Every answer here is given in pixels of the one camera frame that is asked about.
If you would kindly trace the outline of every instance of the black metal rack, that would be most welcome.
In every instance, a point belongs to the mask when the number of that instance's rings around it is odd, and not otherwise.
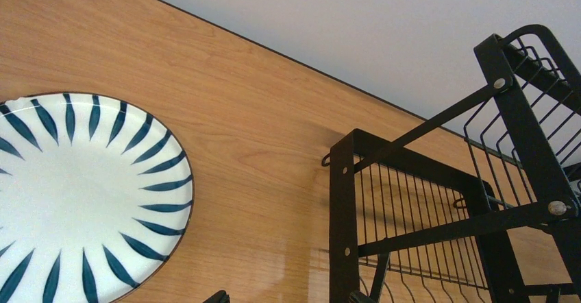
[[[581,75],[541,25],[474,51],[485,87],[393,142],[354,130],[331,148],[331,302],[581,298]],[[405,148],[470,109],[475,175]],[[507,230],[525,226],[552,236],[570,283],[524,282]]]

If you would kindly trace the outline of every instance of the wooden panel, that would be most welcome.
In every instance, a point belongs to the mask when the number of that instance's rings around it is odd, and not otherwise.
[[[156,0],[0,0],[0,23],[0,100],[63,90],[125,99],[190,156],[190,228],[126,302],[198,302],[219,289],[233,302],[326,301],[321,157],[353,128],[393,140],[421,122]],[[409,148],[473,173],[461,138],[443,130]],[[550,238],[528,231],[512,236],[526,280],[567,281]],[[408,286],[421,290],[417,277]]]

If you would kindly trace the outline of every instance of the metal wire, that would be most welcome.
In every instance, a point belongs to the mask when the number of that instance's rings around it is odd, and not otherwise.
[[[581,96],[571,88],[569,82],[567,82],[563,77],[560,69],[555,65],[550,57],[542,57],[537,51],[537,48],[531,45],[526,45],[520,37],[516,38],[512,43],[515,45],[509,45],[509,47],[505,48],[513,49],[513,51],[516,50],[521,53],[520,56],[512,58],[510,61],[512,74],[515,77],[513,83],[520,85],[521,90],[528,92],[526,96],[534,96],[534,98],[530,99],[530,107],[533,109],[537,119],[539,120],[539,125],[541,125],[543,131],[545,131],[547,140],[552,145],[554,151],[556,151],[555,156],[558,157],[558,161],[562,166],[567,162],[570,163],[571,160],[581,157],[577,154],[581,147],[581,142],[577,141],[579,135],[581,135],[581,129],[575,130],[572,135],[566,133],[564,129],[570,129],[574,121],[580,121],[581,107],[572,108],[571,105],[575,104],[570,104],[568,102],[573,98],[581,100]],[[526,71],[524,71],[523,73],[525,73],[525,75],[519,77],[521,73],[519,72],[519,69],[521,69],[524,64],[528,64],[530,72],[526,73]],[[538,80],[544,80],[544,86],[540,86],[537,82]],[[547,106],[547,110],[539,109],[539,106],[542,104],[541,102]],[[469,130],[469,126],[473,123],[473,120],[476,117],[486,116],[483,112],[486,105],[488,105],[488,101],[482,103],[477,108],[464,126],[464,134],[466,141],[468,142],[469,152],[475,167],[476,175],[482,180],[483,172],[480,169],[481,164],[479,164],[474,148],[480,149],[484,152],[486,165],[491,171],[490,177],[487,178],[487,180],[490,180],[491,184],[493,182],[494,194],[499,199],[500,206],[505,209],[510,208],[512,203],[509,204],[509,199],[514,200],[514,205],[516,206],[535,202],[536,198],[526,180],[525,172],[519,162],[518,153],[514,148],[511,137],[506,128],[494,145],[486,143],[486,137],[490,136],[488,132],[492,132],[490,129],[493,126],[495,126],[495,128],[500,125],[504,126],[503,121],[498,121],[498,119],[502,117],[499,112],[496,113],[490,121],[487,121],[486,127],[480,131],[479,141],[473,141],[471,139],[471,130]],[[549,118],[553,119],[554,117],[552,116],[563,118],[558,121],[555,128],[547,130],[547,124],[545,122],[549,123],[547,120]],[[560,141],[556,140],[557,134],[560,135]],[[512,145],[512,148],[506,150],[510,151],[507,155],[503,152],[503,149],[510,145]],[[494,157],[500,161],[502,165],[501,167],[497,167],[494,162]],[[510,169],[511,166],[509,166],[509,164],[516,166],[518,176],[511,175],[512,170]],[[522,193],[525,193],[526,195],[521,195],[519,193],[521,190],[523,191]]]
[[[382,234],[385,237],[394,237],[466,217],[465,211],[452,210],[450,200],[456,199],[454,191],[411,176],[399,169],[373,164],[362,170],[357,179],[361,183],[358,183],[356,187],[362,191],[361,199],[358,200],[358,204],[362,207],[358,208],[360,211],[358,222],[359,224],[363,222],[359,226],[362,230],[362,236],[359,239],[363,243],[380,240]],[[383,222],[383,231],[378,222]],[[427,293],[422,298],[422,302],[424,300],[437,302],[433,287],[426,282],[427,279],[434,279],[440,282],[441,292],[449,298],[450,302],[454,302],[454,295],[457,294],[453,295],[444,282],[456,284],[457,289],[454,293],[459,290],[464,300],[469,299],[465,292],[466,288],[475,287],[478,298],[475,295],[474,299],[485,302],[482,291],[487,290],[487,287],[480,260],[477,259],[477,250],[471,239],[460,240],[464,247],[459,241],[456,243],[448,241],[448,243],[435,243],[392,252],[387,271],[399,273],[401,286],[406,288],[409,294],[407,300],[416,302],[418,297],[415,290],[422,288],[424,293]],[[377,257],[361,258],[360,265],[377,267]],[[412,288],[406,276],[419,276],[421,286]],[[392,301],[394,298],[397,299],[390,289],[388,292]]]

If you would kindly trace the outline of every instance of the bolt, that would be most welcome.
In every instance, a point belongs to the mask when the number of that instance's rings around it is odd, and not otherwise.
[[[567,212],[567,205],[558,200],[549,203],[549,213],[555,216],[561,216]]]
[[[504,78],[496,79],[496,81],[493,84],[494,88],[496,89],[501,89],[504,87],[504,85],[506,85],[506,80],[504,80]]]

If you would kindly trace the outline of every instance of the plate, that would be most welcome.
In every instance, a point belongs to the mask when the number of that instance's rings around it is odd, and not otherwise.
[[[172,255],[186,152],[153,115],[79,93],[0,104],[0,302],[109,302]]]

